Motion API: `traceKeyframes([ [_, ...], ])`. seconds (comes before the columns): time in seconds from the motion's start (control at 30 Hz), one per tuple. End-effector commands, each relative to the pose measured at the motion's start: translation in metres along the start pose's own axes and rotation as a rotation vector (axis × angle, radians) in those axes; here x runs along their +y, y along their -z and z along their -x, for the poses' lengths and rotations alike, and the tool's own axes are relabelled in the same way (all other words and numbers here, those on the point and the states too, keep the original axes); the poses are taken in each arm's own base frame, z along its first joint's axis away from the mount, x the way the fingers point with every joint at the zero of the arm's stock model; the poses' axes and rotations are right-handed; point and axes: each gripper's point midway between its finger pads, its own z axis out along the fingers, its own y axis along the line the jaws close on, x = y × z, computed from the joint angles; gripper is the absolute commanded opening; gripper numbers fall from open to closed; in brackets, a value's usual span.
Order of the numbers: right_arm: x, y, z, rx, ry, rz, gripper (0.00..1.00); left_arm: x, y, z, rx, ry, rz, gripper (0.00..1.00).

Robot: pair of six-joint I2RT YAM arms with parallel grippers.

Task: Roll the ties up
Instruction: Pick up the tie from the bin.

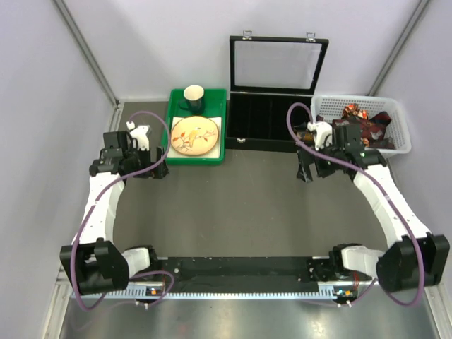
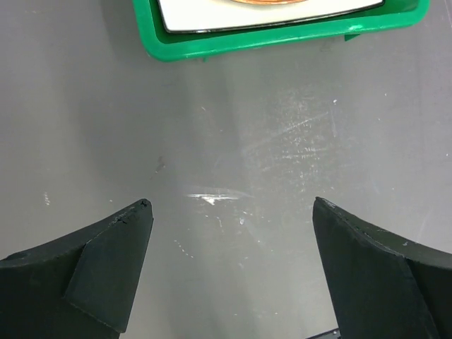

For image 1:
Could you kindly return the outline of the dark red patterned tie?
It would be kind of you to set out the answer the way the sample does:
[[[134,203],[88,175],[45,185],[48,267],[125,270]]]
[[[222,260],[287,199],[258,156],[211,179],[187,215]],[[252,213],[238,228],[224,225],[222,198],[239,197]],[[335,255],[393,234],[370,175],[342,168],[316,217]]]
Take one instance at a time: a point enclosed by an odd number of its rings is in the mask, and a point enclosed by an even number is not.
[[[361,140],[366,147],[394,150],[396,147],[393,139],[385,137],[386,129],[391,122],[392,118],[389,114],[382,111],[372,118],[362,113],[348,114],[341,119],[334,119],[331,124],[333,126],[357,125],[360,129]]]

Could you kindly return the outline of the brown tie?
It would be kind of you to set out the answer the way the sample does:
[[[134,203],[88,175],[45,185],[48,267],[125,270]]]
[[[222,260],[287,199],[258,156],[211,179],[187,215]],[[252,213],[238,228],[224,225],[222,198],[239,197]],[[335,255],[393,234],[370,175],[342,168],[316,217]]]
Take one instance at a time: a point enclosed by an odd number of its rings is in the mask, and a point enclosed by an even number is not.
[[[306,144],[314,143],[314,135],[308,130],[307,123],[294,126],[293,131],[296,133],[296,136],[300,141]]]

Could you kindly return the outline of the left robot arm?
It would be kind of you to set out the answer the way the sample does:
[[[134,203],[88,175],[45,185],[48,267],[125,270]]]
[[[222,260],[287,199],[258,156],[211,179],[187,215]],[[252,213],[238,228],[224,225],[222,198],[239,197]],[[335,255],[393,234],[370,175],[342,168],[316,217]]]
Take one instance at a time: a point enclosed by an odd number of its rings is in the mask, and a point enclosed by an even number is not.
[[[169,172],[161,147],[157,148],[156,162],[152,162],[149,134],[148,125],[105,133],[104,147],[89,167],[84,228],[59,254],[68,279],[80,295],[123,290],[136,274],[152,280],[160,272],[151,245],[120,251],[113,243],[117,205],[127,179],[162,179]]]

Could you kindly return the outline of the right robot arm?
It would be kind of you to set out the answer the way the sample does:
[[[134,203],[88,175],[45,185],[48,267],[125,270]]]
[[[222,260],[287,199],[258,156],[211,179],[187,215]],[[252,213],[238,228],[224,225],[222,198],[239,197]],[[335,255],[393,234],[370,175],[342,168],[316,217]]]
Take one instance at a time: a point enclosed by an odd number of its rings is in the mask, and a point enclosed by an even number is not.
[[[330,272],[344,280],[355,271],[379,281],[387,292],[399,292],[441,282],[450,250],[447,238],[434,235],[413,213],[399,192],[385,157],[366,148],[358,126],[333,127],[320,121],[305,124],[298,136],[297,176],[304,182],[325,178],[337,171],[349,176],[370,205],[386,238],[387,250],[361,244],[340,244],[331,252]]]

